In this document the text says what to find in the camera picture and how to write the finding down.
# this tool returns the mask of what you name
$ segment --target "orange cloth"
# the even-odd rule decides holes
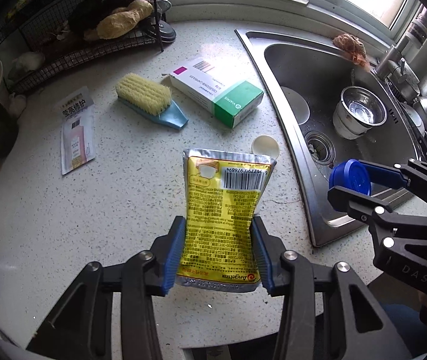
[[[370,71],[370,63],[366,58],[365,47],[360,39],[350,34],[342,34],[333,40],[333,44],[352,56],[352,62]]]

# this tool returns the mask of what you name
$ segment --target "countertop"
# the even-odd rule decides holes
[[[292,158],[267,95],[233,130],[175,89],[174,100],[190,119],[180,132],[153,124],[117,101],[114,85],[124,74],[161,82],[162,73],[197,55],[263,87],[234,33],[248,28],[248,22],[173,26],[177,40],[163,53],[157,48],[117,52],[48,81],[28,98],[15,147],[0,166],[0,328],[20,346],[28,344],[86,263],[124,262],[164,235],[176,215],[185,214],[182,151],[189,147],[249,152],[256,136],[274,137],[281,152],[257,210],[268,231],[313,262],[349,262],[365,282],[380,274],[371,263],[366,228],[320,249],[311,246]],[[62,176],[61,116],[53,105],[83,85],[95,102],[97,157]],[[427,215],[427,206],[413,199],[400,211]],[[282,298],[271,298],[262,287],[233,294],[174,286],[166,298],[154,298],[154,310],[164,359],[176,360],[184,358],[182,348],[276,332]],[[115,360],[121,358],[119,321],[116,295]]]

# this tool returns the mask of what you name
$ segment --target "sink basin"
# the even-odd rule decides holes
[[[334,211],[328,203],[332,168],[351,158],[387,166],[404,164],[409,158],[421,159],[408,122],[387,84],[355,66],[329,39],[305,32],[292,36],[237,30],[237,34],[262,77],[284,131],[313,245],[324,245],[363,226],[364,223]],[[351,85],[352,68],[355,85],[375,93],[388,115],[382,126],[348,140],[335,131],[332,116],[342,89]],[[310,117],[305,123],[298,124],[292,110],[296,105],[289,103],[281,87],[294,90],[307,102]],[[406,190],[390,190],[380,185],[372,186],[372,195],[392,207],[412,196]]]

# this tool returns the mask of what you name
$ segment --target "blue bottle cap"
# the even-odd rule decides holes
[[[372,190],[367,170],[354,159],[338,164],[332,170],[329,187],[334,186],[345,187],[369,196]]]

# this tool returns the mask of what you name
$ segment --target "drain strainer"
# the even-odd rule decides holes
[[[335,148],[332,141],[319,131],[309,131],[305,142],[312,159],[320,165],[330,165],[335,159]]]

